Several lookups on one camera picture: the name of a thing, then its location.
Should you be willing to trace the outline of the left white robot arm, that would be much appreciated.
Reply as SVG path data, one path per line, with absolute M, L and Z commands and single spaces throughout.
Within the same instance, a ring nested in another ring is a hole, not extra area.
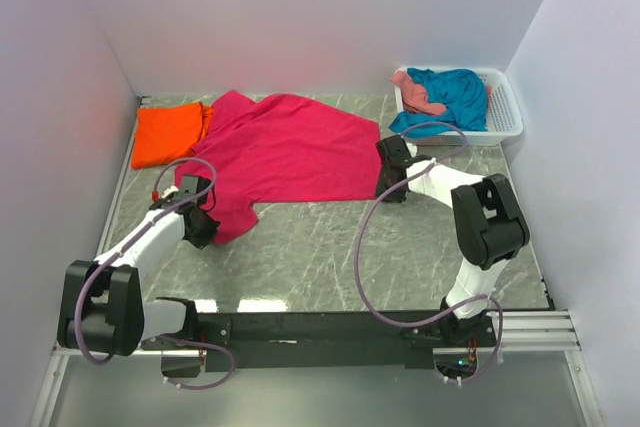
M 178 190 L 152 203 L 143 221 L 111 250 L 92 261 L 76 260 L 66 270 L 57 342 L 102 364 L 129 356 L 145 340 L 165 336 L 176 348 L 193 346 L 200 335 L 195 302 L 161 297 L 142 300 L 141 278 L 171 247 L 185 241 L 210 245 L 220 223 L 203 207 L 213 182 L 185 175 Z

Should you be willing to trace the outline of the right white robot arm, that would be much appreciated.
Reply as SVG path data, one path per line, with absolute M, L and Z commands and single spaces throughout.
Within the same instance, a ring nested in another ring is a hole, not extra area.
M 428 156 L 414 156 L 398 135 L 379 141 L 381 171 L 376 194 L 404 184 L 385 198 L 401 203 L 408 192 L 452 209 L 461 267 L 441 308 L 482 295 L 437 322 L 444 342 L 460 346 L 480 331 L 489 296 L 506 265 L 529 243 L 530 233 L 510 181 L 502 174 L 479 176 L 447 167 Z

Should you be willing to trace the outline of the magenta t shirt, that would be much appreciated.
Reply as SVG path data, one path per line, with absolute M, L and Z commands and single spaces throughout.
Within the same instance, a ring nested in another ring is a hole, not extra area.
M 370 200 L 381 162 L 379 126 L 369 119 L 295 94 L 254 101 L 229 91 L 212 105 L 194 159 L 174 178 L 215 179 L 207 202 L 225 244 L 253 228 L 257 203 Z

